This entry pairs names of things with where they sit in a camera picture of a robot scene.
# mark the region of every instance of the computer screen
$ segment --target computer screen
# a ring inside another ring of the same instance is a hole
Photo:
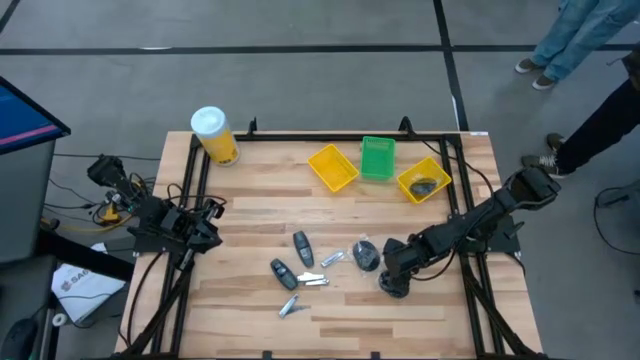
[[[0,154],[70,133],[60,120],[0,77]]]

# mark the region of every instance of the shoe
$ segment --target shoe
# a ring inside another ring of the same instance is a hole
[[[555,84],[556,84],[555,81],[549,79],[544,75],[540,75],[540,77],[537,78],[536,81],[534,81],[533,84],[531,84],[531,86],[533,86],[533,88],[536,90],[542,91],[542,90],[551,89]]]
[[[542,66],[536,65],[531,59],[526,58],[516,64],[516,71],[520,74],[526,74],[536,69],[542,69]]]
[[[547,146],[549,146],[549,149],[551,149],[554,154],[558,152],[562,144],[564,144],[564,136],[558,133],[547,134]]]
[[[560,168],[558,168],[558,166],[556,165],[555,155],[527,155],[523,156],[520,160],[522,161],[523,166],[537,166],[539,168],[542,168],[542,170],[544,170],[547,174],[549,174],[549,176],[554,179],[563,179],[567,175],[569,175],[562,172]]]

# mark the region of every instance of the concrete floor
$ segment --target concrete floor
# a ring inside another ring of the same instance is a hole
[[[8,4],[0,0],[0,13]],[[556,0],[444,2],[453,45],[533,45],[556,9]],[[637,40],[640,25],[630,24],[610,43]],[[428,0],[21,0],[0,33],[0,50],[439,42]],[[625,79],[620,63],[606,65],[622,54],[596,52],[541,93],[530,86],[534,75],[512,69],[526,53],[454,53],[469,127],[490,132],[503,178],[520,155],[544,151],[546,133],[575,130]],[[71,127],[57,152],[157,157],[166,132],[188,129],[193,111],[207,104],[222,107],[236,130],[254,116],[265,130],[391,130],[403,115],[420,130],[458,126],[440,52],[0,56],[0,73]],[[527,221],[520,232],[527,283],[550,356],[638,359],[640,305],[632,292],[640,262],[602,243],[591,209],[600,189],[640,177],[639,144],[635,131],[563,180],[544,211],[517,215]],[[99,199],[104,191],[85,175],[90,163],[56,157],[51,177]],[[148,161],[125,166],[143,177],[157,170]],[[47,200],[80,203],[55,187]],[[617,245],[640,251],[632,210],[603,210],[600,222]],[[112,248],[128,246],[124,235],[68,234]],[[89,330],[64,327],[58,359],[109,355],[119,323],[109,316],[122,311],[125,297],[100,309],[93,318],[106,319]]]

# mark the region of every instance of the car key fob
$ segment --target car key fob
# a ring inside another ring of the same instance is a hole
[[[298,256],[300,256],[300,260],[302,260],[304,266],[312,268],[313,253],[311,252],[311,245],[309,244],[307,235],[302,231],[293,234],[293,245],[295,245]]]
[[[293,290],[298,287],[298,278],[293,275],[293,272],[291,272],[287,265],[280,261],[280,259],[273,259],[271,261],[271,270],[273,270],[273,274],[287,290]]]

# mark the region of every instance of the plastic basket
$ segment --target plastic basket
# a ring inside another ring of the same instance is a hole
[[[362,138],[360,172],[365,179],[387,180],[395,168],[396,141],[365,136]]]
[[[359,174],[358,169],[333,144],[325,146],[307,162],[332,192],[342,189]]]
[[[413,194],[409,190],[411,184],[425,178],[431,178],[435,180],[437,183],[436,188],[427,195],[420,196]],[[400,186],[400,189],[414,204],[419,204],[427,200],[428,198],[433,196],[433,194],[440,191],[440,189],[447,186],[447,184],[449,184],[450,182],[451,178],[449,177],[449,175],[447,175],[447,173],[442,170],[440,165],[438,165],[438,163],[430,157],[425,158],[424,160],[420,161],[409,170],[403,172],[402,174],[400,174],[400,176],[398,176],[398,185]]]

